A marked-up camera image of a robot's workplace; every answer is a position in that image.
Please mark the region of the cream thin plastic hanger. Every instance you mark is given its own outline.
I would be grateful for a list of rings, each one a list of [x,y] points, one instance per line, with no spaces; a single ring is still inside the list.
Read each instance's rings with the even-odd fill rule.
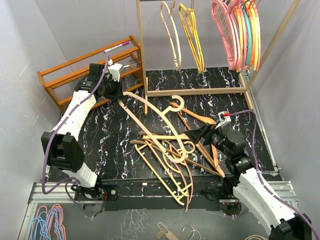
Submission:
[[[149,140],[130,142],[169,195],[187,211],[194,195],[194,178],[187,162],[175,163]]]

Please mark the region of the teal wire hanger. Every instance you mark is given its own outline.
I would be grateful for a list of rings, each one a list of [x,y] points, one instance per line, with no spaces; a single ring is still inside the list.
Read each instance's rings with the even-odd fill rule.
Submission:
[[[252,47],[253,47],[253,36],[252,36],[252,27],[251,27],[251,21],[250,16],[248,15],[248,12],[246,10],[246,3],[248,0],[245,0],[242,6],[242,11],[245,18],[245,24],[247,28],[247,54],[246,54],[246,66],[250,66],[251,57],[252,57]]]

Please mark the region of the thick pink plastic hanger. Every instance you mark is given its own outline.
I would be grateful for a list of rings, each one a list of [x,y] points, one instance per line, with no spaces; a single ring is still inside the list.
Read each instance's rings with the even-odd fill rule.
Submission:
[[[231,26],[233,27],[233,30],[230,32],[230,36],[228,37],[228,43],[229,43],[229,50],[231,53],[231,57],[233,60],[233,66],[232,69],[237,70],[239,64],[240,64],[240,45],[239,45],[239,28],[237,24],[237,20],[234,14],[234,8],[237,4],[237,0],[226,0],[225,1],[227,7],[228,7],[228,16],[230,18]]]

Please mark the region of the yellow metal hanger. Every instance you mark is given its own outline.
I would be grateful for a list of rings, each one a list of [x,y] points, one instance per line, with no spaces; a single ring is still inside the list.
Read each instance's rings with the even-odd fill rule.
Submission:
[[[255,49],[255,57],[254,57],[254,70],[258,72],[261,62],[261,28],[260,28],[260,19],[259,19],[259,13],[257,10],[256,1],[251,1],[251,7],[254,10],[255,13],[255,19],[256,19],[256,49]]]

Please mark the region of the orange plastic hanger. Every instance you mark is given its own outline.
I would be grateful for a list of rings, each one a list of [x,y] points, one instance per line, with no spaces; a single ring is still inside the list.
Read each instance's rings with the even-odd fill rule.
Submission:
[[[251,33],[252,33],[252,48],[251,48],[251,59],[250,59],[250,66],[253,67],[253,69],[256,69],[256,48],[258,47],[258,37],[257,37],[257,19],[255,10],[253,8],[252,1],[250,0],[248,3],[246,3],[246,10],[249,15],[250,23],[251,23]]]

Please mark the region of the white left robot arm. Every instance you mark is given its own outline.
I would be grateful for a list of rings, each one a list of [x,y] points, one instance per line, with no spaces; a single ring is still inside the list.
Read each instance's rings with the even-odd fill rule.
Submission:
[[[44,165],[67,174],[69,180],[74,180],[86,188],[86,194],[93,200],[103,195],[104,188],[97,183],[97,174],[85,163],[79,134],[99,98],[118,100],[124,96],[122,69],[123,65],[120,63],[90,64],[88,75],[76,84],[71,102],[59,123],[41,136]]]

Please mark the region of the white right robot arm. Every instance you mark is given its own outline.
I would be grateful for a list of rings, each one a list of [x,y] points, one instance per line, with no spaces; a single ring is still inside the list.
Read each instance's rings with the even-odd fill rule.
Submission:
[[[185,134],[194,144],[203,141],[204,145],[213,145],[226,155],[225,164],[230,175],[223,178],[223,194],[244,203],[270,240],[312,239],[310,219],[283,201],[257,172],[256,165],[245,152],[246,140],[240,131],[231,129],[224,133],[221,127],[205,124]]]

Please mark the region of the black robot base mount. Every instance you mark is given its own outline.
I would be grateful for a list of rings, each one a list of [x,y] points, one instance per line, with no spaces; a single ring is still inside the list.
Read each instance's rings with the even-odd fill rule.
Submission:
[[[248,208],[235,197],[223,192],[223,180],[217,175],[195,175],[192,177],[193,190],[189,204],[186,198],[178,203],[170,192],[177,188],[169,177],[159,180],[151,178],[106,179],[100,183],[102,196],[87,197],[76,190],[78,201],[102,203],[105,211],[147,209],[147,210],[177,210],[197,209],[206,211],[221,211],[230,216],[242,216],[248,213]]]

